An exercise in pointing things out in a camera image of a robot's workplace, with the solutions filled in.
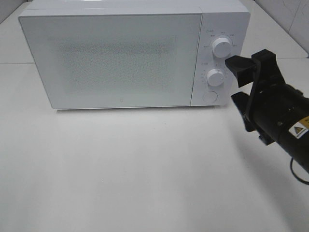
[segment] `white microwave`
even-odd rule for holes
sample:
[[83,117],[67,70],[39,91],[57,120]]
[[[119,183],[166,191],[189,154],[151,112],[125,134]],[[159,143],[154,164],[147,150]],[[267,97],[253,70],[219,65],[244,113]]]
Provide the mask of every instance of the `white microwave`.
[[34,0],[19,21],[54,109],[224,105],[238,0]]

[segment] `microwave door window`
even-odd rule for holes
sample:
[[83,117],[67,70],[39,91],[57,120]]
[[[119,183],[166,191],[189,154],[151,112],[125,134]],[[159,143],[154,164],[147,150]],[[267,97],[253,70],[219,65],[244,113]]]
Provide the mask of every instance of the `microwave door window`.
[[22,18],[56,109],[189,106],[200,14]]

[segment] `white table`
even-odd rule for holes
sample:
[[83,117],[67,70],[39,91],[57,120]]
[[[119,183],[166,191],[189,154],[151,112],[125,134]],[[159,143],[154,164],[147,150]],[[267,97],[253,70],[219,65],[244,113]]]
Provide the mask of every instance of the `white table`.
[[[293,55],[279,66],[308,96],[309,60]],[[1,232],[309,231],[308,187],[231,102],[57,112],[35,65],[16,63],[0,64]]]

